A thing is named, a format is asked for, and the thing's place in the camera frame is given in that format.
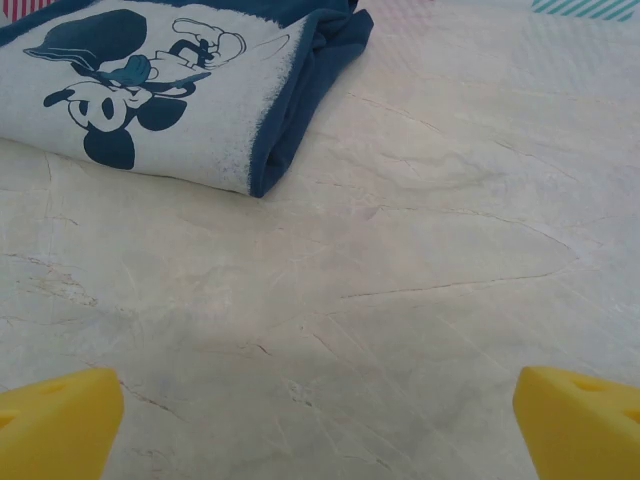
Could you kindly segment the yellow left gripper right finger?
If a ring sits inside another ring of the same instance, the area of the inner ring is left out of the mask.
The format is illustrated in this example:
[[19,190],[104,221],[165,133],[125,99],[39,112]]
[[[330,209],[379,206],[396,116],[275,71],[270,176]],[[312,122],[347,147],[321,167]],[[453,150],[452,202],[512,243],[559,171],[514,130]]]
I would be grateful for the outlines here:
[[539,480],[640,480],[640,388],[525,367],[514,413]]

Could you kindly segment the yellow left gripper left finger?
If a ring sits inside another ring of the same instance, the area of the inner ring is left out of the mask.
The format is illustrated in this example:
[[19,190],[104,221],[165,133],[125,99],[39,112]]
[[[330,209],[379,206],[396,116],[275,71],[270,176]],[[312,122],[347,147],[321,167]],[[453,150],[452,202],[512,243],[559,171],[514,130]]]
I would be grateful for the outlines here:
[[123,413],[108,368],[0,393],[0,480],[100,480]]

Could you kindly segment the navy cartoon print t-shirt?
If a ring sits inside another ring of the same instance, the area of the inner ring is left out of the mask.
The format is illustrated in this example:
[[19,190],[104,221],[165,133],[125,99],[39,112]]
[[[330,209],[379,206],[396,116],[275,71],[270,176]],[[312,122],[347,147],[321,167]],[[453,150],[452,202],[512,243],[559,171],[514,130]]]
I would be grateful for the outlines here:
[[366,48],[358,0],[0,0],[0,138],[260,198]]

